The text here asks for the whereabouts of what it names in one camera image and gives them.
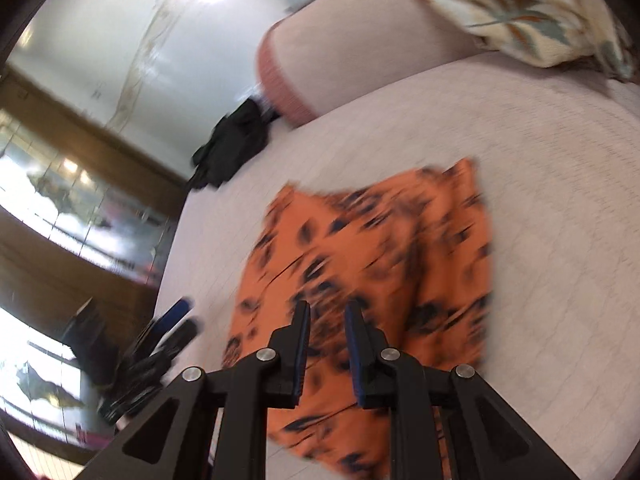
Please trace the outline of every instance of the metal screw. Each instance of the metal screw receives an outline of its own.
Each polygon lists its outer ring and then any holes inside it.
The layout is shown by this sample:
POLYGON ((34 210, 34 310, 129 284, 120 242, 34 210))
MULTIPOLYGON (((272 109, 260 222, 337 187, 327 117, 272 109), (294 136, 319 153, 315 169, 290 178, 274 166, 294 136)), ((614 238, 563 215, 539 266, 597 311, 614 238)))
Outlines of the metal screw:
POLYGON ((255 356, 260 359, 260 361, 271 361, 274 357, 276 357, 276 351, 273 348, 260 348, 255 356))
POLYGON ((400 351, 395 348, 385 348, 382 352, 380 352, 380 357, 382 357, 385 361, 395 361, 400 357, 400 351))
POLYGON ((195 366, 187 368, 185 371, 182 372, 182 378, 189 383, 191 381, 195 381, 196 379, 199 379, 201 375, 202 375, 202 370, 200 370, 198 367, 195 367, 195 366))
POLYGON ((476 371, 471 365, 458 365, 456 366, 456 375, 463 379, 470 379, 476 374, 476 371))

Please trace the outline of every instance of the window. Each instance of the window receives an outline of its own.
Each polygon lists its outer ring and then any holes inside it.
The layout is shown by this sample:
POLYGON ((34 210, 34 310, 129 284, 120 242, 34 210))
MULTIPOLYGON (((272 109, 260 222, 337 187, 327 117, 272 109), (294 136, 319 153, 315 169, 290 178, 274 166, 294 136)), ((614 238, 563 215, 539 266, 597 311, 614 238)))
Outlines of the window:
POLYGON ((73 434, 76 424, 81 424, 79 409, 82 406, 78 404, 77 409, 64 409, 56 405, 55 398, 35 397, 51 393, 50 385, 42 387, 49 381, 69 394, 66 405, 70 405, 68 399, 71 397, 79 400, 81 371, 65 363, 65 360, 74 358, 71 348, 25 325, 2 309, 0 326, 0 408, 29 426, 44 433, 53 432, 51 436, 65 440, 66 432, 73 434))
POLYGON ((155 286, 177 226, 42 142, 1 109, 0 206, 81 258, 155 286))
POLYGON ((39 478, 44 476, 50 480, 72 480, 82 471, 82 466, 45 453, 16 436, 11 435, 11 440, 29 468, 39 478))

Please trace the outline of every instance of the orange cloth with black spots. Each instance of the orange cloth with black spots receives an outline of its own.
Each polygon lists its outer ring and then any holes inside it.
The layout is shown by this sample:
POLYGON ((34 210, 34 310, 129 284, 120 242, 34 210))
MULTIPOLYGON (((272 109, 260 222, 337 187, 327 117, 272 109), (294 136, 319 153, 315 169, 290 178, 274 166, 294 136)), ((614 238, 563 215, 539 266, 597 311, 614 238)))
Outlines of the orange cloth with black spots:
MULTIPOLYGON (((473 161, 411 170, 353 192, 285 186, 249 256, 223 357, 267 345, 299 301, 311 306, 300 405, 270 410, 268 433, 301 457, 353 478, 389 470, 385 410, 356 405, 344 308, 357 304, 389 344, 425 366, 478 366, 490 293, 490 229, 473 161)), ((448 472, 441 440, 443 466, 448 472)))

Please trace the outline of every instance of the blue gripper pad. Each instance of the blue gripper pad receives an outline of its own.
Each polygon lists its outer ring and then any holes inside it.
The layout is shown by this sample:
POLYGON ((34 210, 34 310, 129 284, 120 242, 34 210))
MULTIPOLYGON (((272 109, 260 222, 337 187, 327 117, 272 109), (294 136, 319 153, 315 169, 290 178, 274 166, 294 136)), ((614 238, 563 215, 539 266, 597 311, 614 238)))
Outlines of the blue gripper pad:
POLYGON ((347 337, 347 349, 349 351, 349 363, 351 369, 351 380, 353 381, 353 393, 356 396, 359 406, 364 406, 364 390, 362 387, 362 367, 360 364, 360 354, 358 352, 358 341, 354 324, 358 321, 362 323, 362 313, 354 311, 347 306, 344 311, 344 333, 347 337))
POLYGON ((191 310, 191 303, 186 298, 180 298, 180 300, 176 301, 174 306, 172 306, 169 310, 167 310, 158 321, 156 321, 155 326, 153 327, 154 332, 159 332, 161 334, 166 334, 171 330, 174 326, 178 324, 178 322, 186 316, 191 310))
POLYGON ((295 315, 302 316, 302 326, 300 333, 302 337, 298 340, 298 348, 296 349, 296 371, 294 376, 293 391, 296 397, 296 404, 300 400, 302 395, 302 387, 305 383, 305 369, 306 369, 306 350, 309 348, 309 331, 311 329, 311 316, 309 315, 308 307, 302 309, 302 313, 298 314, 296 310, 295 315))

